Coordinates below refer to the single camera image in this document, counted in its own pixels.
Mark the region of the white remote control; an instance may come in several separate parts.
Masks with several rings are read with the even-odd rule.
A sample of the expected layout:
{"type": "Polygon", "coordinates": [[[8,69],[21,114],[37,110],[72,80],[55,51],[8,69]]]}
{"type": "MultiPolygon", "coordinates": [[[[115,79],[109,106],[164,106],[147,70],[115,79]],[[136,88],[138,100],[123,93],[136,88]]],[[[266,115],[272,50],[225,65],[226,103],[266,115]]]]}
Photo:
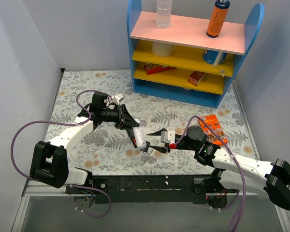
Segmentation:
{"type": "Polygon", "coordinates": [[[137,146],[139,149],[142,149],[145,148],[146,146],[145,134],[143,132],[140,120],[138,118],[136,118],[135,120],[140,124],[140,127],[132,129],[135,136],[135,140],[137,142],[137,146]]]}

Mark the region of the black battery cover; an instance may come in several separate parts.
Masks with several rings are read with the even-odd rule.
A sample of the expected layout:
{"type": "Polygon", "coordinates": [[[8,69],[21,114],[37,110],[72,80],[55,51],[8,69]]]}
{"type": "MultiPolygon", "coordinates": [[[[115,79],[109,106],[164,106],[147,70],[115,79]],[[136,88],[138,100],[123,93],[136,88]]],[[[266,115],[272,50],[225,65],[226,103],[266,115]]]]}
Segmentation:
{"type": "Polygon", "coordinates": [[[148,152],[148,150],[149,150],[149,148],[150,148],[150,142],[146,142],[146,146],[145,146],[145,148],[142,148],[142,149],[140,149],[142,152],[148,152]]]}

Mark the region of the black remote control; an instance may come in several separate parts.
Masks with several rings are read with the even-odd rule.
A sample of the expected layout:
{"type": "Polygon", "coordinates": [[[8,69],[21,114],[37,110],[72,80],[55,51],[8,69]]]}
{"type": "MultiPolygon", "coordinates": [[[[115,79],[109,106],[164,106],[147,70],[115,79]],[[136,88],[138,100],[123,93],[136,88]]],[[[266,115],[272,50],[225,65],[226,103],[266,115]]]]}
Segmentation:
{"type": "Polygon", "coordinates": [[[135,138],[133,137],[133,138],[131,138],[131,142],[132,142],[132,144],[133,144],[133,146],[135,147],[135,148],[137,148],[138,146],[137,146],[137,142],[136,142],[136,140],[135,140],[135,138]]]}

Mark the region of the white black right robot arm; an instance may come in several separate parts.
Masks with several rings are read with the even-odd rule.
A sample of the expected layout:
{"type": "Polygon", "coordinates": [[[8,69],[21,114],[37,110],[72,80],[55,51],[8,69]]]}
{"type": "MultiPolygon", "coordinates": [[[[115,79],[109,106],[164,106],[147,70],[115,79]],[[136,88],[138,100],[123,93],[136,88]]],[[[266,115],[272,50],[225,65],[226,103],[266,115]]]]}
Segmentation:
{"type": "Polygon", "coordinates": [[[283,159],[263,161],[236,155],[234,158],[225,147],[207,141],[199,126],[190,126],[183,135],[161,129],[153,133],[160,136],[163,147],[153,148],[161,153],[172,149],[194,151],[199,164],[213,167],[208,178],[197,188],[203,192],[218,193],[236,189],[267,196],[275,205],[290,211],[290,164],[283,159]]]}

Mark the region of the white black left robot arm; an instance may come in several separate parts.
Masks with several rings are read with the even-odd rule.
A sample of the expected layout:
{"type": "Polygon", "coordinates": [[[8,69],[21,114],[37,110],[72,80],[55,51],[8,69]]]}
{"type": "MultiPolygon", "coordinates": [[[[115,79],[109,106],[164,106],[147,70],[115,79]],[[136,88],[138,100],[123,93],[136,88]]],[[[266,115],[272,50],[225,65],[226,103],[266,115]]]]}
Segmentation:
{"type": "Polygon", "coordinates": [[[93,181],[88,178],[91,173],[70,168],[68,154],[103,122],[112,122],[115,128],[126,130],[132,144],[138,149],[145,149],[146,141],[140,122],[121,104],[123,98],[123,94],[109,96],[94,93],[91,103],[78,114],[72,126],[48,142],[40,141],[35,145],[30,177],[55,188],[75,184],[82,193],[89,193],[93,189],[93,181]]]}

